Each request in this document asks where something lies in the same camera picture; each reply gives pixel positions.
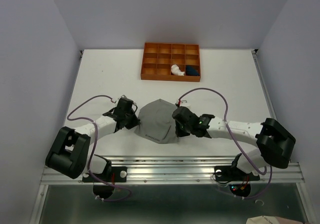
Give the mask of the navy blue underwear white trim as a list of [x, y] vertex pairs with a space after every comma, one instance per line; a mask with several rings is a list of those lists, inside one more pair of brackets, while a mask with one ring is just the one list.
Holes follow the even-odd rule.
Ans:
[[185, 74], [187, 76], [193, 76], [193, 77], [200, 76], [200, 73], [197, 70], [197, 66], [193, 66], [193, 65], [186, 65], [185, 66]]

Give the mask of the white pink grey underwear pile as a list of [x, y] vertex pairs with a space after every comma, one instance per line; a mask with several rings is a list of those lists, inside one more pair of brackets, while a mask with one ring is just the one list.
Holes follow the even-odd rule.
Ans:
[[181, 71], [179, 66], [176, 64], [173, 64], [171, 66], [171, 73], [175, 76], [185, 76], [185, 72]]

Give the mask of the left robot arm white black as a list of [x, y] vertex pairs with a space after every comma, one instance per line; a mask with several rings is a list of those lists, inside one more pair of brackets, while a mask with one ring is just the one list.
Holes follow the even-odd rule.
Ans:
[[114, 101], [115, 107], [103, 113], [98, 119], [88, 117], [71, 118], [69, 121], [85, 120], [88, 124], [76, 128], [62, 127], [46, 156], [45, 165], [71, 179], [78, 178], [88, 170], [90, 145], [97, 145], [98, 139], [114, 134], [123, 128], [128, 130], [139, 125], [136, 103], [124, 95]]

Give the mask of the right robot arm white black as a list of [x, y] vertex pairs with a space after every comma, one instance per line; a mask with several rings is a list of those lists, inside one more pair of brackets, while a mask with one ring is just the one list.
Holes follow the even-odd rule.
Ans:
[[227, 121], [212, 114], [197, 116], [185, 106], [178, 107], [172, 117], [178, 137], [229, 139], [237, 146], [240, 143], [254, 146], [250, 152], [241, 149], [231, 166], [222, 172], [235, 179], [242, 179], [266, 166], [286, 169], [296, 144], [293, 135], [273, 118], [266, 118], [261, 123]]

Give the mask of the orange compartment tray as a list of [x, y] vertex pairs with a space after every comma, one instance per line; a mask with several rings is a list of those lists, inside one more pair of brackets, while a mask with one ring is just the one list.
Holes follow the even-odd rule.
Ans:
[[[171, 73], [171, 66], [178, 65], [185, 76]], [[197, 66], [200, 76], [186, 75], [186, 66]], [[146, 42], [140, 78], [149, 81], [199, 82], [201, 80], [200, 46], [185, 43]]]

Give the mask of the white pink bag corner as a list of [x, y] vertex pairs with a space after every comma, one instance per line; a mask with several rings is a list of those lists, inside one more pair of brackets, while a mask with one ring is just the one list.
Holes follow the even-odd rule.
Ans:
[[278, 216], [261, 215], [248, 218], [246, 224], [301, 224], [301, 222]]

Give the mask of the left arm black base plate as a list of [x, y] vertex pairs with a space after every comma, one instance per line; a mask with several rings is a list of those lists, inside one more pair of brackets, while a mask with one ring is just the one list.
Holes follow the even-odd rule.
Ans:
[[108, 183], [125, 183], [127, 181], [126, 166], [109, 166], [105, 167], [101, 174], [95, 174], [97, 178]]

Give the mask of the aluminium rail frame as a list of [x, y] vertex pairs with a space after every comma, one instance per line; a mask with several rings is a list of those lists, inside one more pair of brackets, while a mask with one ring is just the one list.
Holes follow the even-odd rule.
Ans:
[[[128, 73], [142, 58], [137, 49], [86, 49], [83, 51], [70, 111], [91, 88], [98, 92], [108, 91], [120, 70]], [[228, 115], [256, 120], [262, 115], [276, 118], [266, 92], [257, 54], [253, 49], [203, 49], [200, 50], [202, 78], [205, 85], [227, 97]], [[218, 74], [235, 74], [231, 77], [236, 87], [224, 86], [225, 80]], [[185, 93], [198, 84], [169, 82], [176, 95]], [[127, 182], [120, 183], [132, 190], [133, 195], [124, 201], [103, 203], [94, 200], [92, 188], [95, 183], [84, 183], [82, 178], [70, 179], [56, 171], [44, 168], [41, 187], [45, 200], [39, 224], [245, 224], [248, 218], [279, 216], [299, 222], [308, 222], [305, 205], [304, 178], [298, 163], [288, 169], [273, 167], [268, 189], [258, 197], [241, 200], [227, 194], [227, 188], [219, 187], [212, 174], [217, 165], [227, 165], [236, 153], [232, 141], [206, 141], [193, 137], [178, 147], [148, 144], [129, 132], [114, 135], [113, 141], [99, 147], [117, 166], [127, 166]]]

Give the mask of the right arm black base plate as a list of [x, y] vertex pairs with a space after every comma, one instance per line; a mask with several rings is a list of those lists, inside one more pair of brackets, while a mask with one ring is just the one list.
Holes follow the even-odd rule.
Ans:
[[255, 176], [252, 173], [244, 173], [236, 167], [230, 165], [218, 165], [214, 167], [213, 176], [218, 182], [242, 182], [249, 178], [249, 181], [259, 181], [260, 176]]

